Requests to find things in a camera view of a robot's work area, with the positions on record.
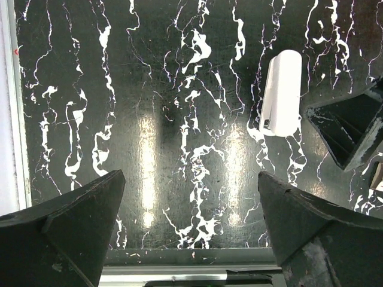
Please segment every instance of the white device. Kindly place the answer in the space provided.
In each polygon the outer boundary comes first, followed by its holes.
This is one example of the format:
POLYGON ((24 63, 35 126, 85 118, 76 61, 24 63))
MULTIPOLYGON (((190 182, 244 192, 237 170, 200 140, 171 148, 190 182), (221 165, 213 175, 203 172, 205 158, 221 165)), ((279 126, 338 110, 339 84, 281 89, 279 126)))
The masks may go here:
POLYGON ((302 57, 285 50, 269 64, 259 131, 266 136, 292 136, 299 125, 302 57))

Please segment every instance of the black marble table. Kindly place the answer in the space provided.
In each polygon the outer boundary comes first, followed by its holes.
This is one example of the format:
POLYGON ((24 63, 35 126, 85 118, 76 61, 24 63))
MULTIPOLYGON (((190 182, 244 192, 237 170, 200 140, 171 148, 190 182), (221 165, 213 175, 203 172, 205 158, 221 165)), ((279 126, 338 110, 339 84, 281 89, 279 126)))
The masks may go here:
POLYGON ((304 118, 287 138, 257 130, 269 61, 285 49, 303 57, 302 111, 379 77, 383 1, 15 0, 15 10, 33 203, 122 169, 111 264, 213 263, 225 249, 268 247, 261 170, 383 217, 369 189, 383 153, 343 172, 304 118))

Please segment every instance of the black plastic part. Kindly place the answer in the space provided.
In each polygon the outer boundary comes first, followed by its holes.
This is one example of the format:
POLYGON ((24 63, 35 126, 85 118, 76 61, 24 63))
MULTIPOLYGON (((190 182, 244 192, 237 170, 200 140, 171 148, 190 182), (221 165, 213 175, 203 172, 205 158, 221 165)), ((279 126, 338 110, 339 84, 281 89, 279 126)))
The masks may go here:
POLYGON ((362 166, 383 141, 383 80, 357 97, 308 108, 305 115, 340 168, 362 166))
POLYGON ((383 220, 342 208, 259 174, 272 249, 286 284, 383 286, 383 220))
POLYGON ((98 286, 124 185, 113 171, 0 217, 0 286, 98 286))

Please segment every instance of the marble surface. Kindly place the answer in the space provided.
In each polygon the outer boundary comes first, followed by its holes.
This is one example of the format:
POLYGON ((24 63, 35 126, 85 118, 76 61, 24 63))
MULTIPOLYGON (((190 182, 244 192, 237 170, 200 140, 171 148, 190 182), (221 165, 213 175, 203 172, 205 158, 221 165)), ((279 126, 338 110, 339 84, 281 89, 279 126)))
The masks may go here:
POLYGON ((33 203, 122 169, 110 254, 141 263, 153 249, 268 247, 261 170, 383 217, 369 190, 383 153, 343 172, 306 119, 287 138, 256 128, 282 50, 303 57, 301 110, 378 78, 383 1, 15 0, 15 10, 33 203))

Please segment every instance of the glossy black surface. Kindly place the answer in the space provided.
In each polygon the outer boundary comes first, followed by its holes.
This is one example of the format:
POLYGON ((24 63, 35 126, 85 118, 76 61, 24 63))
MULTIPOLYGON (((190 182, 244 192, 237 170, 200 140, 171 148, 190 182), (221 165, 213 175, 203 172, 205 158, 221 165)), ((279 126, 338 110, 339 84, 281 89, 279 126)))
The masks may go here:
POLYGON ((268 64, 282 50, 303 56, 302 110, 379 77, 377 0, 15 6, 33 201, 122 169, 110 258, 268 246, 261 170, 381 216, 372 168, 341 171, 306 119, 293 137, 256 129, 268 64))

